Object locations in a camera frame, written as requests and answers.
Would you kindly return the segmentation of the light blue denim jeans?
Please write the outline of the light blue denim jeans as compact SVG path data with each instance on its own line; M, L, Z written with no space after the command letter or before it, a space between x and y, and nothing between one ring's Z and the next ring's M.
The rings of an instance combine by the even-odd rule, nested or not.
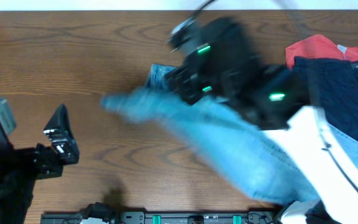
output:
M101 107L135 123L156 120L252 199L286 204L318 198L288 155L232 109L209 98L188 106L169 93L163 76L170 69L152 65L146 87L106 95Z

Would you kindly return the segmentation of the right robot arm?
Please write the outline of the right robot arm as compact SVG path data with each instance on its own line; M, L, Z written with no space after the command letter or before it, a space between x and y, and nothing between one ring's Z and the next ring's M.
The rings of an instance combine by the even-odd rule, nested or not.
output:
M221 97L292 158L319 199L293 202L278 223L358 223L358 169L328 126L324 111L283 65L263 65L241 25L221 17L199 26L190 16L169 43L183 63L167 82L189 105Z

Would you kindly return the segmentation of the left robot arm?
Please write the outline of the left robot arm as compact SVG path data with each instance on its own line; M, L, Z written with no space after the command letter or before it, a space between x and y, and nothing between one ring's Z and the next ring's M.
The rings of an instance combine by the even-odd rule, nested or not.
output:
M56 109L44 134L50 146L14 149L0 119L0 223L23 223L36 181L61 177L64 166L79 161L80 152L64 104Z

